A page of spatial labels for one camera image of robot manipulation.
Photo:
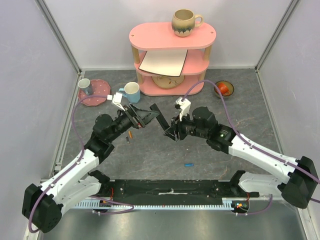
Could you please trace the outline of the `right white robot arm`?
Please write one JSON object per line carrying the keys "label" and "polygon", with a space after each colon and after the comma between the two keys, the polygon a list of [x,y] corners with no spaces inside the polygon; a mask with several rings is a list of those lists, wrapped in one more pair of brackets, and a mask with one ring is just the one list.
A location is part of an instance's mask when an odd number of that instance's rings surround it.
{"label": "right white robot arm", "polygon": [[196,108],[192,114],[175,116],[167,123],[157,117],[164,135],[174,141],[194,136],[206,140],[214,150],[242,158],[275,177],[275,189],[289,204],[305,209],[318,185],[314,162],[302,156],[300,159],[285,156],[265,148],[229,126],[218,123],[207,107]]}

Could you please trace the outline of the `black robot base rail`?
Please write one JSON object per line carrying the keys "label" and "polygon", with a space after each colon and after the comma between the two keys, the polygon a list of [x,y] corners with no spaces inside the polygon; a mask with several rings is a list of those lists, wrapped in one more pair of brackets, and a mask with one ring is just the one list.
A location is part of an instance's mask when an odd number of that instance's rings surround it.
{"label": "black robot base rail", "polygon": [[186,205],[222,203],[223,198],[258,198],[239,186],[244,170],[230,180],[217,179],[115,179],[102,184],[98,197],[112,197],[116,202],[132,205]]}

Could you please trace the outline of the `black remote control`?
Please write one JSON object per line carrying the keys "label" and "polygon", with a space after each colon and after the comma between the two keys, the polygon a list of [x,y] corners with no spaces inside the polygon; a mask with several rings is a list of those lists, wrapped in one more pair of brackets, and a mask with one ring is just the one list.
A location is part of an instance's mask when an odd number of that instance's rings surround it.
{"label": "black remote control", "polygon": [[166,131],[170,125],[168,124],[168,122],[166,121],[165,117],[163,116],[163,114],[161,113],[160,109],[158,108],[158,106],[154,103],[149,107],[152,111],[156,111],[158,112],[158,116],[156,117],[158,123],[160,124],[161,128]]}

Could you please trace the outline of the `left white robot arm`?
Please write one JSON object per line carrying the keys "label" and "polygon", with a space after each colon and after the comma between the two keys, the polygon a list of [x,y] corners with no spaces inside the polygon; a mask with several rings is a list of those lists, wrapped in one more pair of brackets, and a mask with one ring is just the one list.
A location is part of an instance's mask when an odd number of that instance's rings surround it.
{"label": "left white robot arm", "polygon": [[130,128],[140,129],[159,116],[156,110],[140,109],[128,104],[117,111],[117,117],[99,115],[86,144],[80,153],[59,173],[40,185],[30,184],[24,191],[22,214],[28,219],[28,230],[35,234],[51,231],[62,216],[74,205],[97,194],[106,196],[110,191],[109,177],[94,170],[115,148],[112,144]]}

